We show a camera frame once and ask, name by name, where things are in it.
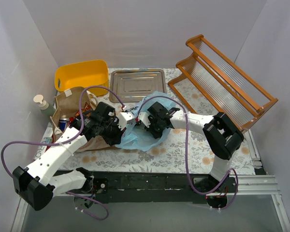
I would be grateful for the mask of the light blue plastic bag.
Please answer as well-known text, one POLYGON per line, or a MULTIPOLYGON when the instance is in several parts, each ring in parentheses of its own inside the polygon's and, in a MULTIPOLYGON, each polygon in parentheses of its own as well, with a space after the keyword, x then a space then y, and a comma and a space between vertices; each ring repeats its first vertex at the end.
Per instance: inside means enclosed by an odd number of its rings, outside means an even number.
MULTIPOLYGON (((131 105, 128 108, 128 112, 132 112, 132 114, 136 116, 139 111, 139 107, 142 105, 142 103, 148 98, 155 97, 155 96, 170 97, 166 93, 154 91, 153 93, 142 98, 141 101, 139 101, 138 103, 131 105)), ((168 110, 176 106, 175 102, 173 102, 172 100, 169 100, 166 98, 155 98, 153 100, 148 101, 141 108, 141 112, 148 112, 147 109, 155 102, 161 103, 168 110)), ((121 137, 121 143, 118 145, 115 145, 115 147, 125 149, 125 150, 138 149, 141 151, 148 151, 151 148, 156 147, 157 145, 164 142, 167 139, 170 131, 171 129, 165 129, 162 133, 162 136, 160 138, 155 139, 150 132, 147 132, 144 129, 144 126, 142 125, 137 126, 136 123, 133 122, 132 124, 129 124, 126 127, 126 130, 123 136, 121 137)))

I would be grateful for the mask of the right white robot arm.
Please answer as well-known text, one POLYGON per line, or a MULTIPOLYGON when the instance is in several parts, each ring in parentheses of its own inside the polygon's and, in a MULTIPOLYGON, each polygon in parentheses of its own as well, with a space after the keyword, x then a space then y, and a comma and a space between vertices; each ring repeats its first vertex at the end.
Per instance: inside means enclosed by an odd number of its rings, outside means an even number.
POLYGON ((154 138, 161 137, 165 129, 185 129, 186 133, 192 131, 204 135, 215 155, 213 167, 206 179, 197 185, 193 184, 189 174, 189 135, 187 134, 185 166, 189 185, 200 195, 220 192, 226 187, 226 179, 231 172, 232 156, 240 148, 244 136, 225 113, 218 112, 213 116, 204 116, 175 107, 168 110, 159 102, 155 102, 146 112, 140 112, 137 119, 144 124, 145 129, 154 138))

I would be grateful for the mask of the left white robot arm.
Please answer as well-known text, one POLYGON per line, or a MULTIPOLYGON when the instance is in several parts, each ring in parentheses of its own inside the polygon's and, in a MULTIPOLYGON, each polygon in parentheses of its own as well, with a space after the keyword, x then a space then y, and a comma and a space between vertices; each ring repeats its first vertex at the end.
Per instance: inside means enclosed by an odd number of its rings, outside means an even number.
POLYGON ((90 139, 100 136, 110 145, 118 145, 129 120, 130 112, 115 113, 110 105, 100 102, 95 110, 80 113, 57 140, 40 158, 26 168, 13 171, 16 193, 31 207, 39 211, 53 197, 69 190, 78 189, 89 193, 93 189, 93 174, 77 168, 67 174, 55 175, 60 166, 90 139))

